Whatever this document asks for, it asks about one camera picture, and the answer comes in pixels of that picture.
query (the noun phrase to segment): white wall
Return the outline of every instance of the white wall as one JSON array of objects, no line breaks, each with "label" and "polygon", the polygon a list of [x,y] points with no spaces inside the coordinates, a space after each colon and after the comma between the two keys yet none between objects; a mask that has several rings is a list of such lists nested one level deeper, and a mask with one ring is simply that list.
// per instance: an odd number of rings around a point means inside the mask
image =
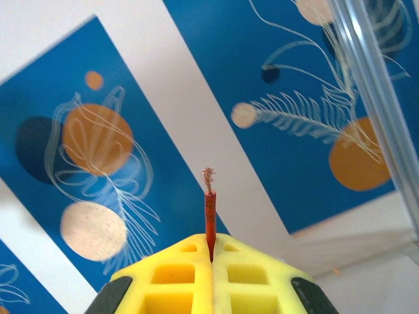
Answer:
[{"label": "white wall", "polygon": [[318,280],[340,314],[419,313],[419,267],[406,255]]}]

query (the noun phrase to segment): blue panel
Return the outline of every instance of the blue panel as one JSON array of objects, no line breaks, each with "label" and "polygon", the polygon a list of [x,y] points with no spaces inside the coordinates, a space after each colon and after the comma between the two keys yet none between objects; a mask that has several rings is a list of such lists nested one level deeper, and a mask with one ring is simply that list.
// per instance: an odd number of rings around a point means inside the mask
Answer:
[{"label": "blue panel", "polygon": [[[0,176],[96,290],[115,270],[205,232],[202,189],[97,18],[0,86],[0,99]],[[118,112],[132,136],[100,119],[91,130],[66,124],[87,103]],[[81,151],[65,142],[64,126]],[[102,140],[111,150],[94,143],[98,132],[110,134]],[[117,137],[132,146],[126,163],[94,173],[95,164],[120,153]],[[60,233],[65,208],[83,201],[116,212],[128,227],[128,244],[105,265],[77,254]],[[89,223],[94,234],[100,222]],[[227,233],[219,219],[218,227]]]},{"label": "blue panel", "polygon": [[[412,1],[393,15],[389,2],[374,22],[380,48],[413,92],[416,15]],[[331,21],[308,22],[291,0],[165,4],[290,233],[394,190]]]},{"label": "blue panel", "polygon": [[10,313],[67,313],[2,241],[0,252],[0,306]]}]

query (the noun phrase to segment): fern drawing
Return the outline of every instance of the fern drawing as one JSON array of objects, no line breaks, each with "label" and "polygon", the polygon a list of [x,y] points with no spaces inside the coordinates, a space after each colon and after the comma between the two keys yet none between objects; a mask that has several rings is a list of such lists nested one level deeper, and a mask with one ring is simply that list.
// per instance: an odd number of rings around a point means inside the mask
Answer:
[{"label": "fern drawing", "polygon": [[[96,111],[83,105],[78,93],[59,105],[52,117],[55,122],[45,151],[46,172],[61,193],[75,202],[91,201],[105,206],[126,225],[126,244],[118,254],[102,261],[104,274],[153,254],[153,237],[158,235],[153,221],[160,222],[160,217],[144,202],[153,182],[151,163],[132,135],[118,127],[124,95],[121,86],[113,88]],[[81,116],[68,120],[77,109]],[[68,140],[60,144],[61,123],[66,118]],[[126,152],[124,145],[131,145],[132,151]],[[54,170],[57,151],[59,158],[73,169]]]},{"label": "fern drawing", "polygon": [[[296,90],[294,90],[293,97],[283,92],[280,92],[278,96],[268,94],[266,97],[260,97],[260,101],[248,101],[234,106],[232,110],[233,122],[240,128],[248,128],[258,122],[271,123],[274,127],[296,136],[311,135],[314,138],[322,138],[324,143],[332,143],[338,137],[343,137],[345,145],[355,143],[377,162],[382,162],[382,158],[378,155],[378,143],[373,143],[357,123],[355,107],[358,91],[350,71],[350,63],[346,59],[332,24],[324,20],[321,13],[309,1],[301,1],[297,4],[296,0],[291,0],[295,5],[304,5],[304,9],[310,10],[317,18],[317,25],[323,28],[327,40],[333,47],[336,62],[332,61],[328,53],[317,42],[298,31],[268,21],[259,13],[254,0],[248,1],[258,19],[263,23],[293,34],[297,38],[296,41],[275,50],[263,62],[262,70],[286,69],[308,75],[320,82],[323,95],[320,96],[319,101],[315,101]],[[406,47],[412,37],[411,20],[406,6],[402,0],[395,0],[390,7],[384,0],[366,2],[371,11],[371,22],[377,34],[382,55],[392,64],[392,69],[394,67],[397,69],[396,74],[392,74],[391,78],[398,80],[409,77],[405,69],[390,57],[392,52]],[[400,31],[404,26],[406,32],[400,39]],[[314,47],[321,53],[331,71],[333,81],[328,81],[306,69],[277,62],[286,52],[302,46]],[[345,126],[349,124],[351,125],[350,131],[344,131],[348,129]]]},{"label": "fern drawing", "polygon": [[336,105],[330,97],[322,97],[319,104],[312,98],[305,98],[296,90],[294,95],[291,97],[283,92],[280,96],[267,94],[260,101],[239,103],[232,110],[232,120],[241,128],[261,122],[272,124],[291,135],[309,135],[314,139],[321,139],[325,144],[334,143],[341,138],[344,146],[355,143],[371,158],[382,162],[377,144],[359,138],[359,133],[354,128],[345,128],[350,116],[349,107]]},{"label": "fern drawing", "polygon": [[13,285],[18,277],[19,271],[16,265],[0,264],[0,305],[16,302],[31,303],[27,294]]}]

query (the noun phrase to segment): leaf illustration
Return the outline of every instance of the leaf illustration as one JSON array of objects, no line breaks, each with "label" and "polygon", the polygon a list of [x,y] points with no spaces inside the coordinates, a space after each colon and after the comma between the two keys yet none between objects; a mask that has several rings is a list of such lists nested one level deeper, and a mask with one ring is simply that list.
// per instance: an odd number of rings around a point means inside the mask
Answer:
[{"label": "leaf illustration", "polygon": [[348,93],[343,92],[337,88],[328,88],[322,86],[324,98],[337,107],[343,109],[349,109],[352,106],[352,101],[354,100]]},{"label": "leaf illustration", "polygon": [[383,55],[400,51],[410,43],[412,20],[402,0],[371,1],[367,10]]},{"label": "leaf illustration", "polygon": [[14,303],[23,302],[30,304],[29,297],[25,292],[12,285],[4,285],[0,287],[0,301]]},{"label": "leaf illustration", "polygon": [[[105,206],[126,225],[127,242],[121,252],[103,261],[104,274],[153,254],[156,246],[153,236],[158,235],[153,221],[160,222],[160,217],[143,201],[153,182],[151,163],[134,138],[118,127],[124,95],[121,86],[113,88],[93,111],[75,93],[71,101],[59,105],[53,114],[59,123],[67,121],[70,141],[59,145],[61,130],[57,123],[45,151],[46,172],[60,192],[75,202],[91,201]],[[81,116],[68,120],[75,109]],[[123,150],[122,141],[130,143],[132,151]],[[55,155],[73,169],[54,171]]]},{"label": "leaf illustration", "polygon": [[19,271],[16,265],[0,264],[0,288],[5,285],[10,285],[19,276]]},{"label": "leaf illustration", "polygon": [[274,127],[298,137],[310,135],[332,143],[347,123],[347,110],[334,105],[325,97],[320,106],[312,98],[306,98],[294,90],[298,101],[286,93],[281,97],[267,94],[261,101],[251,101],[257,112],[258,121],[271,123]]},{"label": "leaf illustration", "polygon": [[315,42],[313,39],[309,38],[308,36],[306,36],[303,33],[300,33],[294,29],[285,27],[283,25],[277,24],[275,22],[271,22],[266,20],[265,18],[263,18],[261,16],[261,14],[258,12],[257,7],[254,4],[253,0],[248,0],[249,4],[251,5],[251,8],[253,9],[254,13],[256,14],[256,16],[258,17],[258,19],[260,19],[263,23],[272,26],[272,27],[276,27],[278,29],[281,29],[283,31],[286,31],[290,34],[294,34],[297,37],[299,37],[299,40],[297,41],[293,41],[291,43],[287,43],[281,47],[279,47],[278,49],[276,49],[273,53],[271,53],[271,55],[269,57],[267,57],[267,59],[264,61],[262,68],[266,69],[267,67],[276,67],[278,69],[290,69],[290,70],[294,70],[294,71],[298,71],[300,73],[304,73],[305,75],[308,75],[310,77],[313,77],[314,79],[320,81],[322,84],[328,85],[331,88],[336,88],[336,86],[333,85],[333,83],[327,82],[325,79],[321,78],[321,75],[323,73],[312,73],[307,69],[302,69],[300,67],[295,67],[294,65],[287,65],[287,64],[281,64],[281,63],[276,63],[274,62],[275,59],[277,59],[281,54],[283,54],[285,51],[288,51],[294,47],[298,47],[298,46],[304,46],[304,45],[310,45],[313,46],[315,48],[318,49],[318,51],[321,52],[323,59],[327,62],[328,67],[330,68],[333,77],[336,80],[337,86],[342,89],[345,92],[349,92],[346,90],[346,88],[348,87],[352,87],[353,84],[351,82],[347,82],[347,80],[350,79],[350,74],[349,74],[349,69],[348,66],[345,64],[345,59],[344,59],[344,54],[343,51],[340,47],[340,45],[338,44],[338,39],[336,34],[333,32],[333,30],[331,29],[330,25],[328,23],[326,23],[325,21],[323,21],[321,23],[322,28],[325,30],[325,34],[326,36],[329,38],[330,43],[333,45],[335,52],[336,52],[336,57],[337,60],[339,61],[338,63],[334,63],[332,62],[332,60],[330,59],[328,53],[326,53],[326,51],[324,49],[322,49],[322,47]]}]

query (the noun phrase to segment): white line drawing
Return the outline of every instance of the white line drawing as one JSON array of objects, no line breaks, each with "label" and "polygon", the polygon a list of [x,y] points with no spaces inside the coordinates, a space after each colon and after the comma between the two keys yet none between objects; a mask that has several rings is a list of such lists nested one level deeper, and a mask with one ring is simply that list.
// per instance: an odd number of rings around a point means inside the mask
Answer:
[{"label": "white line drawing", "polygon": [[[326,51],[317,42],[298,31],[264,19],[259,14],[254,1],[248,1],[258,19],[263,23],[298,37],[297,41],[287,43],[273,52],[262,64],[262,69],[288,69],[304,73],[321,83],[323,95],[320,97],[321,103],[318,103],[296,90],[293,91],[295,96],[284,92],[280,92],[279,96],[266,94],[260,97],[258,101],[236,104],[231,112],[233,122],[240,128],[248,128],[258,122],[271,123],[274,127],[286,130],[288,133],[296,136],[308,134],[315,138],[321,137],[324,143],[332,143],[338,137],[343,137],[345,145],[355,143],[377,162],[384,162],[379,154],[380,147],[378,143],[373,143],[357,124],[355,113],[358,99],[357,88],[350,71],[350,64],[338,43],[338,38],[332,26],[322,20],[321,14],[318,14],[318,24],[322,26],[335,51],[336,63],[332,62]],[[376,32],[386,30],[386,33],[378,38],[380,47],[384,47],[381,49],[382,55],[388,62],[394,64],[400,70],[399,73],[391,76],[393,80],[410,77],[399,63],[387,55],[408,45],[412,37],[412,24],[409,13],[402,0],[395,0],[387,16],[382,17],[383,5],[383,0],[376,0],[374,3],[375,9],[371,12],[374,30]],[[316,12],[315,7],[310,7],[310,10]],[[387,45],[391,43],[390,41],[397,35],[397,32],[403,25],[406,25],[407,30],[403,40],[394,45]],[[283,53],[299,46],[313,46],[320,51],[330,68],[334,82],[328,82],[320,76],[299,67],[275,63]],[[348,124],[351,124],[353,127],[343,131]]]},{"label": "white line drawing", "polygon": [[13,285],[18,277],[19,271],[16,265],[0,264],[0,305],[16,302],[31,303],[27,294]]},{"label": "white line drawing", "polygon": [[[117,86],[109,92],[108,96],[103,101],[102,106],[112,109],[116,113],[120,114],[124,95],[125,89],[121,86]],[[91,169],[101,172],[99,167],[96,165],[101,164],[104,161],[105,155],[109,153],[109,150],[113,145],[116,145],[117,147],[120,146],[120,143],[116,143],[113,140],[114,134],[117,133],[122,135],[125,139],[131,141],[134,147],[134,152],[137,153],[130,153],[129,162],[132,164],[132,168],[130,168],[130,174],[128,176],[118,177],[118,171],[112,175],[108,175],[103,172],[100,175],[93,175],[91,173],[87,173],[66,156],[65,150],[72,148],[65,147],[64,144],[58,144],[60,139],[60,123],[64,121],[68,112],[77,107],[80,107],[82,109],[83,116],[95,125],[95,132],[93,134],[95,134],[96,137],[93,137],[88,141],[86,138],[87,134],[83,131],[83,147],[77,147],[78,151],[75,152],[73,150],[73,153],[82,158],[98,156],[98,154],[92,154],[92,152],[94,152],[97,147],[96,142],[99,138],[99,134],[105,133],[105,138],[107,140],[106,143],[109,144],[102,147],[102,157],[99,160],[86,160]],[[85,114],[89,114],[89,116],[93,115],[94,120],[87,117]],[[157,236],[158,232],[150,220],[152,219],[160,222],[160,217],[143,201],[153,182],[153,169],[145,151],[134,140],[134,138],[116,128],[116,124],[114,123],[115,121],[107,121],[100,115],[83,107],[79,93],[75,93],[71,101],[59,105],[54,111],[52,120],[53,125],[51,136],[48,140],[48,145],[45,151],[45,169],[50,180],[61,193],[73,201],[82,202],[88,200],[112,209],[121,217],[128,229],[127,242],[123,250],[121,250],[121,252],[114,257],[103,261],[105,264],[103,274],[108,274],[112,269],[119,270],[153,254],[153,247],[156,246],[156,243],[152,236]],[[63,160],[77,169],[54,172],[54,157],[57,150]],[[65,180],[67,175],[73,174],[84,175],[86,178],[80,180],[79,182]],[[145,177],[145,182],[141,185],[136,179],[139,175]],[[66,186],[80,187],[81,194],[86,199],[82,200],[74,195],[71,195],[71,193],[65,190]],[[91,189],[94,186],[101,186],[101,188],[95,192],[91,192]]]}]

